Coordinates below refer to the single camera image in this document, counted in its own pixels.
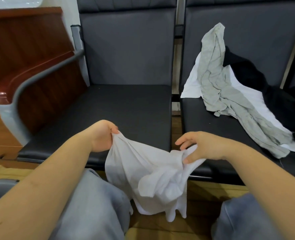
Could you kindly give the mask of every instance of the headrest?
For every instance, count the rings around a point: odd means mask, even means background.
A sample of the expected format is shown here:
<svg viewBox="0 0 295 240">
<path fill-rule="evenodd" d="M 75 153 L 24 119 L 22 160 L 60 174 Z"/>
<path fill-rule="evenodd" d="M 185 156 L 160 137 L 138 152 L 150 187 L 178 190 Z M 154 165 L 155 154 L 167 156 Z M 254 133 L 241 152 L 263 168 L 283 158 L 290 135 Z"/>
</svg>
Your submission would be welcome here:
<svg viewBox="0 0 295 240">
<path fill-rule="evenodd" d="M 193 7 L 193 6 L 201 6 L 201 5 L 255 3 L 255 2 L 268 2 L 268 1 L 278 1 L 278 0 L 186 0 L 186 6 Z"/>
<path fill-rule="evenodd" d="M 176 0 L 77 0 L 79 13 L 174 8 Z"/>
</svg>

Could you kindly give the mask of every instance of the person's right arm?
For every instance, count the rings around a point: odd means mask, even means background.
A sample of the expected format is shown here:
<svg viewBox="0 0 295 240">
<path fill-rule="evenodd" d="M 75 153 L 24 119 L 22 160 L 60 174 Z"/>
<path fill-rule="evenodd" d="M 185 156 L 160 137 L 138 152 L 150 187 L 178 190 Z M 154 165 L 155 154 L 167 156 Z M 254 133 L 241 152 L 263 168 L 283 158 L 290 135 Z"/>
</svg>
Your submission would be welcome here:
<svg viewBox="0 0 295 240">
<path fill-rule="evenodd" d="M 195 143 L 197 149 L 184 163 L 200 158 L 229 161 L 283 236 L 295 239 L 294 176 L 251 147 L 210 133 L 188 132 L 175 144 L 183 150 Z"/>
</svg>

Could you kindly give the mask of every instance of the hand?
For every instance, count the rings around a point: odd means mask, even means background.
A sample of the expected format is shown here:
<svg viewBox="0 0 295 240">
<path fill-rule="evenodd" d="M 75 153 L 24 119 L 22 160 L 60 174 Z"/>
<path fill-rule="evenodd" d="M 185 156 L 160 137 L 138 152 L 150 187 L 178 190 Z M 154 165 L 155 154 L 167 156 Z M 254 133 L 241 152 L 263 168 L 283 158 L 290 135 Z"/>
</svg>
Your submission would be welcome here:
<svg viewBox="0 0 295 240">
<path fill-rule="evenodd" d="M 241 143 L 211 133 L 198 131 L 185 133 L 175 144 L 182 144 L 181 150 L 186 149 L 192 144 L 197 144 L 197 149 L 183 160 L 184 164 L 189 164 L 201 158 L 213 160 L 226 159 L 229 152 Z"/>
<path fill-rule="evenodd" d="M 118 134 L 118 127 L 107 120 L 100 120 L 81 132 L 91 141 L 93 152 L 102 152 L 111 148 L 111 133 Z"/>
</svg>

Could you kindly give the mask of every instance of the white cloth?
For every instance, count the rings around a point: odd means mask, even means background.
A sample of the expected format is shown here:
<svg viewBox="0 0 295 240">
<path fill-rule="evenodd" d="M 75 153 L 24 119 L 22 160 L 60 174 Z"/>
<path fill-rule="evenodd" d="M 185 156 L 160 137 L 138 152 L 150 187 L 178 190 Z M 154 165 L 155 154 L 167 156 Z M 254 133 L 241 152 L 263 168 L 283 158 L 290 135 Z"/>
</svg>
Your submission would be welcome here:
<svg viewBox="0 0 295 240">
<path fill-rule="evenodd" d="M 196 57 L 195 64 L 190 72 L 190 75 L 186 83 L 184 84 L 184 89 L 181 93 L 181 98 L 203 98 L 201 82 L 198 80 L 198 66 L 200 62 L 200 56 L 201 52 Z M 246 99 L 254 106 L 257 112 L 267 121 L 270 121 L 272 125 L 274 125 L 276 128 L 281 129 L 284 132 L 291 133 L 281 124 L 280 121 L 276 119 L 274 114 L 265 105 L 262 92 L 255 90 L 253 88 L 246 87 L 243 84 L 241 84 L 235 77 L 231 66 L 229 65 L 228 67 L 230 70 L 230 80 L 232 87 L 240 91 L 246 97 Z M 295 152 L 295 140 L 293 140 L 289 144 L 282 144 L 280 146 Z"/>
<path fill-rule="evenodd" d="M 196 148 L 167 152 L 128 140 L 121 133 L 113 134 L 105 161 L 107 180 L 133 199 L 141 214 L 165 211 L 167 221 L 172 222 L 179 210 L 186 218 L 187 180 L 205 159 L 190 164 L 182 161 Z"/>
</svg>

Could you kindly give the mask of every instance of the black garment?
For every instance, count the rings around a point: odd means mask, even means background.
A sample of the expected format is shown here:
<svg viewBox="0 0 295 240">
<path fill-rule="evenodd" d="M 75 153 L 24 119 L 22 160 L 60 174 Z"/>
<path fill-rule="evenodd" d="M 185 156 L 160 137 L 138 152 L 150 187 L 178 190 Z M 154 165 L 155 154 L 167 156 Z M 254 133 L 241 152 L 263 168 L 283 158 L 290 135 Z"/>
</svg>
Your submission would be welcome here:
<svg viewBox="0 0 295 240">
<path fill-rule="evenodd" d="M 226 47 L 223 66 L 231 65 L 236 79 L 244 86 L 261 91 L 266 106 L 295 139 L 295 98 L 278 87 L 270 86 L 255 65 Z"/>
</svg>

